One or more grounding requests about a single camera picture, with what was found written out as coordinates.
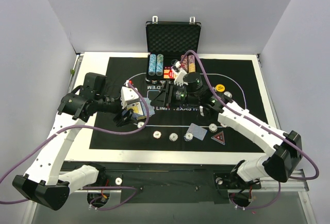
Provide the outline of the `blue backed card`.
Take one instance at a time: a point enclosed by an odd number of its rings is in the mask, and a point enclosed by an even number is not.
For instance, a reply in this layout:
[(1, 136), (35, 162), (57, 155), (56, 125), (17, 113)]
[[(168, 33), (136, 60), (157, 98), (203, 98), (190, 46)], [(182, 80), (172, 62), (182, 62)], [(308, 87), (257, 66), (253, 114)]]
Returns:
[(146, 105), (143, 101), (141, 101), (141, 107), (143, 111), (143, 115), (147, 117), (147, 110), (149, 111), (149, 117), (153, 116), (155, 114), (155, 108), (151, 105), (151, 100), (147, 97), (143, 98), (146, 102)]
[(206, 134), (207, 134), (207, 129), (198, 126), (194, 123), (191, 123), (191, 125), (189, 126), (187, 133), (191, 133), (193, 135), (194, 138), (203, 141)]

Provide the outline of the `blue playing card deck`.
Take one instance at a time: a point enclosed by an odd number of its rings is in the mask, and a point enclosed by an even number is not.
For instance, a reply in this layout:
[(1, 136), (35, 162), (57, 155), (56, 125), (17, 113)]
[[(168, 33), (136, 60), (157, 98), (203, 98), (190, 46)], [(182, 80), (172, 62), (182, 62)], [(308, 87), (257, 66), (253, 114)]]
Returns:
[(132, 119), (134, 120), (142, 120), (147, 117), (146, 108), (141, 102), (127, 105), (126, 110), (132, 110)]

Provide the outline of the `yellow big blind button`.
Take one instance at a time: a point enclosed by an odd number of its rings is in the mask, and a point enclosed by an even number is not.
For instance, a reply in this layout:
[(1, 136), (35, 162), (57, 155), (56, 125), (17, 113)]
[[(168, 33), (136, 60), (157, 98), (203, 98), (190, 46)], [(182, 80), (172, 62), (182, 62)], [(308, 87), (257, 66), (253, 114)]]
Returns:
[(216, 91), (221, 93), (225, 92), (225, 86), (223, 84), (217, 84)]

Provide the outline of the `red chip stack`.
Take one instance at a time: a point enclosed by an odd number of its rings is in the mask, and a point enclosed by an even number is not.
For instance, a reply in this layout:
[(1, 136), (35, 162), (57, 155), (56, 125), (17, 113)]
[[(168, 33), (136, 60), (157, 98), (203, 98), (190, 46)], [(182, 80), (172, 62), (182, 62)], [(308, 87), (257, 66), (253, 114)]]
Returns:
[(155, 131), (155, 132), (153, 133), (153, 137), (156, 138), (156, 139), (161, 138), (161, 132), (160, 132), (160, 131)]

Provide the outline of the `grey chip stack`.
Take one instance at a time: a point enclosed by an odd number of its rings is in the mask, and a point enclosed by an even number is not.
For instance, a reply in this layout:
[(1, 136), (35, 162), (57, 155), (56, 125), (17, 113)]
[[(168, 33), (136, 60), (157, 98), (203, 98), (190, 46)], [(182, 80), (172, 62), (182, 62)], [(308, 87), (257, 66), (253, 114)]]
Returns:
[(170, 135), (169, 135), (169, 140), (170, 141), (177, 141), (177, 139), (178, 139), (178, 135), (176, 134), (176, 133), (171, 133)]

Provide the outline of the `blue chip stack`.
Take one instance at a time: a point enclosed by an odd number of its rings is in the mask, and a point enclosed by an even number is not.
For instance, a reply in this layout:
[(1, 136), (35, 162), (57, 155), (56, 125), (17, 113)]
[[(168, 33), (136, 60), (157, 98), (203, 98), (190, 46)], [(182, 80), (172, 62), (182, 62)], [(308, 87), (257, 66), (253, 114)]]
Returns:
[(184, 140), (185, 140), (186, 142), (190, 142), (190, 141), (192, 141), (193, 138), (194, 138), (194, 136), (193, 136), (193, 134), (190, 133), (190, 132), (187, 132), (187, 133), (184, 135)]

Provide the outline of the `red triangular dealer marker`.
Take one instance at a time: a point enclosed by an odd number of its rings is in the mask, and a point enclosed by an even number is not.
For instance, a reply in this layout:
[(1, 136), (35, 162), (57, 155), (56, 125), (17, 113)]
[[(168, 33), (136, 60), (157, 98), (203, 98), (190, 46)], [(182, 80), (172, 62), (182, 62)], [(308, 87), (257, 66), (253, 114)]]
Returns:
[(224, 132), (223, 131), (213, 135), (211, 137), (211, 139), (218, 142), (218, 143), (220, 143), (220, 144), (222, 144), (222, 145), (225, 145), (225, 137), (224, 137)]

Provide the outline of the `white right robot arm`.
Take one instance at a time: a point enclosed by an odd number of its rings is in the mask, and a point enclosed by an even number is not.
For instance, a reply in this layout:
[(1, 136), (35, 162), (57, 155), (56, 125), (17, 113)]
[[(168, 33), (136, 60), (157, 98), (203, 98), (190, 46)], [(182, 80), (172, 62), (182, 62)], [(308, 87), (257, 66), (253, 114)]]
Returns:
[(231, 97), (214, 92), (203, 84), (199, 73), (188, 73), (181, 86), (166, 80), (160, 90), (164, 107), (188, 106), (197, 108), (200, 115), (217, 121), (242, 134), (265, 153), (258, 159), (241, 160), (230, 172), (227, 182), (243, 187), (263, 177), (271, 177), (281, 183), (290, 178), (302, 159), (301, 136), (291, 131), (269, 126), (249, 110), (241, 108)]

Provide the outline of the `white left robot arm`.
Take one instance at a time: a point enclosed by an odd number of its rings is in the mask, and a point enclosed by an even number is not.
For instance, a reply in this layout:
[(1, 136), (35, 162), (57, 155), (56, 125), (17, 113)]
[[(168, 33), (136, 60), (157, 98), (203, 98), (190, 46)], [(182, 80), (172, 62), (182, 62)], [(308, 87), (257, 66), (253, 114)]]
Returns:
[(16, 175), (12, 185), (27, 200), (52, 210), (60, 209), (69, 194), (92, 186), (102, 188), (106, 184), (105, 168), (88, 163), (63, 175), (63, 162), (76, 136), (89, 117), (96, 112), (118, 114), (122, 110), (120, 100), (105, 94), (107, 77), (87, 73), (83, 85), (79, 85), (61, 100), (49, 142), (44, 145), (28, 170)]

